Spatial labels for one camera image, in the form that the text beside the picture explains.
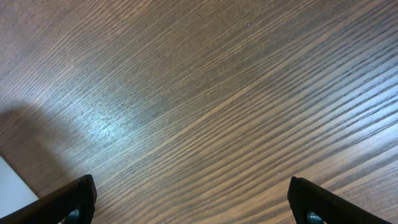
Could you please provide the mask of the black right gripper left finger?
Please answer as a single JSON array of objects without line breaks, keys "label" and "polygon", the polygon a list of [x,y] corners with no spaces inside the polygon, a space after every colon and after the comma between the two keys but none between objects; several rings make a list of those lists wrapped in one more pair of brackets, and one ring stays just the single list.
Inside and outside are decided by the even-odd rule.
[{"label": "black right gripper left finger", "polygon": [[1,218],[1,224],[90,224],[97,191],[93,176],[83,175],[35,202]]}]

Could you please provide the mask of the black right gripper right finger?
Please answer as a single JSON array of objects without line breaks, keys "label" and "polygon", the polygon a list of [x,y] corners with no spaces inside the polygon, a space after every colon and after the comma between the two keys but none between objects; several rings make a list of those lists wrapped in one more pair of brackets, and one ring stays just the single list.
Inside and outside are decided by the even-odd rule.
[{"label": "black right gripper right finger", "polygon": [[291,178],[287,198],[297,223],[390,224],[302,177]]}]

